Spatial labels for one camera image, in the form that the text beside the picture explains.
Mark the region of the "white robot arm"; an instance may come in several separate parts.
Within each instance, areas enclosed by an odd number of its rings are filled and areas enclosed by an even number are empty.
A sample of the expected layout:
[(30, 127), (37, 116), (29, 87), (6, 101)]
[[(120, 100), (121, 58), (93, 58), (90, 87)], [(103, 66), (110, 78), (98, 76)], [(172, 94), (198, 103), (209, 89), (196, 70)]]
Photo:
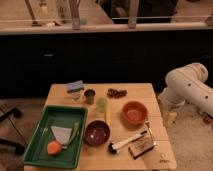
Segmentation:
[(166, 87), (158, 95), (165, 127), (175, 121), (175, 109), (186, 101), (198, 108), (206, 124), (213, 122), (213, 88), (205, 84), (207, 79), (208, 70), (201, 63), (191, 63), (167, 73)]

